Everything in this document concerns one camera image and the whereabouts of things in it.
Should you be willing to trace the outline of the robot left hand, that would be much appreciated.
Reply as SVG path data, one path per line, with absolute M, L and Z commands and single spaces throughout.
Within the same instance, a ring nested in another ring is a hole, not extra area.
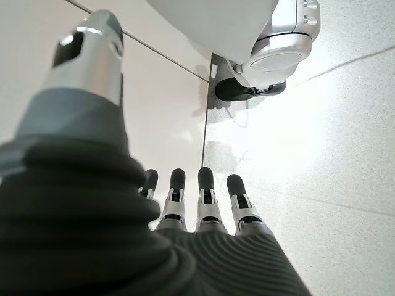
M 197 227 L 185 227 L 185 172 L 158 175 L 129 154 L 123 32 L 93 12 L 54 54 L 13 140 L 1 146 L 2 295 L 309 295 L 243 180 L 220 216 L 210 168 L 198 173 Z

